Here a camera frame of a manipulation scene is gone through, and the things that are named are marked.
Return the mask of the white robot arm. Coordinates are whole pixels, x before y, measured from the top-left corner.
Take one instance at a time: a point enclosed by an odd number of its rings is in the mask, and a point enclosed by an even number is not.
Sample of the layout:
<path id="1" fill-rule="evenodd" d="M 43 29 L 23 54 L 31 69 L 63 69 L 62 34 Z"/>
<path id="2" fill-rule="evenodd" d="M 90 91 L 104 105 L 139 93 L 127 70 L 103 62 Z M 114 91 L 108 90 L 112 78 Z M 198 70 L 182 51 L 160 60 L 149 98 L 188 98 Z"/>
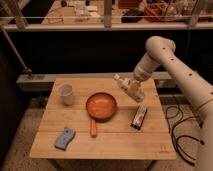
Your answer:
<path id="1" fill-rule="evenodd" d="M 213 85 L 194 72 L 175 55 L 176 45 L 160 36 L 150 37 L 146 53 L 134 69 L 134 79 L 146 81 L 162 65 L 174 79 L 182 93 L 203 119 L 195 171 L 213 171 Z"/>

